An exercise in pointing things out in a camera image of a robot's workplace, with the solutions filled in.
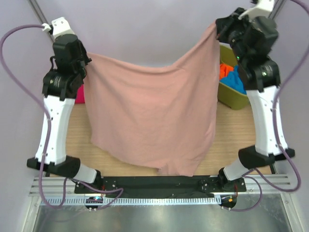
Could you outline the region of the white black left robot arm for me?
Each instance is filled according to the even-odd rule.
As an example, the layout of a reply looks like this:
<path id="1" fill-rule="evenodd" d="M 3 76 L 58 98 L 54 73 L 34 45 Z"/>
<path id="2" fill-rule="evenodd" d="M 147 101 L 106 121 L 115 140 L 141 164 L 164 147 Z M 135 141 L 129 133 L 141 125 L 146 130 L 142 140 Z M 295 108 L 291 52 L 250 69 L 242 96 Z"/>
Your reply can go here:
<path id="1" fill-rule="evenodd" d="M 91 62 L 82 42 L 74 34 L 56 37 L 51 69 L 43 78 L 42 94 L 45 115 L 41 140 L 35 157 L 27 167 L 84 182 L 91 193 L 103 186 L 100 171 L 83 165 L 79 158 L 66 154 L 67 130 L 78 89 Z"/>

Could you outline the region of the dusty pink t shirt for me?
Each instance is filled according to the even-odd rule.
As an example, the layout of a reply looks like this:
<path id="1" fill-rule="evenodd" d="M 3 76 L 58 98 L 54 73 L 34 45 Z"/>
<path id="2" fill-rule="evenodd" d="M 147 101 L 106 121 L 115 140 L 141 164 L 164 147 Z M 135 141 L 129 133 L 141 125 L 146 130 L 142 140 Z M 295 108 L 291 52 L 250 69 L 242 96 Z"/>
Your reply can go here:
<path id="1" fill-rule="evenodd" d="M 165 67 L 91 54 L 84 98 L 92 143 L 161 175 L 193 176 L 215 137 L 216 33 L 216 24 L 210 24 L 194 47 Z"/>

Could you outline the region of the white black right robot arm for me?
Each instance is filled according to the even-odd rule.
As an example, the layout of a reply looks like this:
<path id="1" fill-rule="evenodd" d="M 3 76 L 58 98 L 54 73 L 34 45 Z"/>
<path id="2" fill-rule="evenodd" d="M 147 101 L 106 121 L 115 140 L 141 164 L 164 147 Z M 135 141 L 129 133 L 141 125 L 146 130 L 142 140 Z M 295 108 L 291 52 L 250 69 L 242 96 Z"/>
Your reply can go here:
<path id="1" fill-rule="evenodd" d="M 230 45 L 237 60 L 255 126 L 255 144 L 240 149 L 238 158 L 219 170 L 217 185 L 222 191 L 229 191 L 235 180 L 251 170 L 290 160 L 295 150 L 285 141 L 279 101 L 275 99 L 281 84 L 280 71 L 269 53 L 279 35 L 276 23 L 262 15 L 249 17 L 243 8 L 215 23 L 217 40 Z"/>

